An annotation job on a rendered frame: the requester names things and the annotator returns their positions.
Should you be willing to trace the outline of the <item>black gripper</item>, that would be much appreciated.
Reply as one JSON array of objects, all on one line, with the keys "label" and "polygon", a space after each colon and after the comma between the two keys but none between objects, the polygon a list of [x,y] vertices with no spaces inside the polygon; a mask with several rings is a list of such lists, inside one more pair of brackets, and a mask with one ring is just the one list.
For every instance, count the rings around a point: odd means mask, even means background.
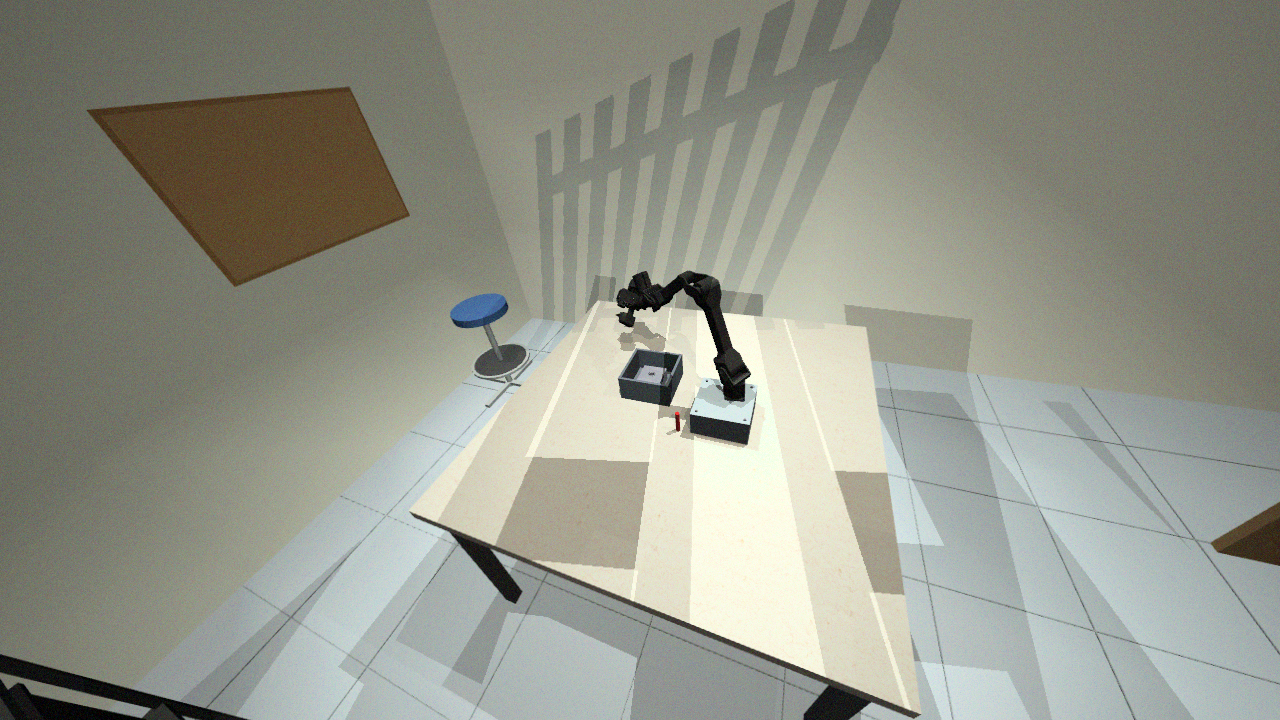
[{"label": "black gripper", "polygon": [[634,316],[634,310],[637,310],[637,311],[640,309],[646,310],[646,307],[641,307],[639,305],[637,299],[639,299],[639,296],[640,296],[641,292],[637,292],[637,288],[636,288],[636,284],[634,283],[634,279],[631,279],[630,283],[628,283],[628,291],[631,291],[632,293],[636,293],[636,297],[634,299],[634,302],[635,302],[634,307],[628,307],[628,313],[620,313],[620,314],[616,314],[616,316],[620,316],[620,323],[622,323],[623,325],[634,327],[634,322],[636,319]]}]

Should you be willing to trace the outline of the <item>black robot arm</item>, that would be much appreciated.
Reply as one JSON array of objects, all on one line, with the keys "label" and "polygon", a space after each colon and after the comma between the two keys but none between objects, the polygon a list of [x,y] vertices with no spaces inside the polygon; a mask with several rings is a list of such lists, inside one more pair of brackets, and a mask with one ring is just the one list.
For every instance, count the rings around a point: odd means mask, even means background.
[{"label": "black robot arm", "polygon": [[[745,380],[751,375],[741,354],[731,343],[730,333],[721,311],[721,283],[712,275],[684,272],[664,288],[660,284],[652,284],[646,272],[634,277],[637,292],[641,292],[637,301],[641,307],[652,307],[657,313],[663,305],[669,304],[673,295],[680,290],[691,296],[699,307],[705,313],[710,334],[714,340],[717,356],[713,357],[716,370],[723,384],[724,400],[745,401]],[[690,284],[694,283],[694,284]],[[620,307],[634,307],[636,293],[628,290],[620,290],[617,305]]]}]

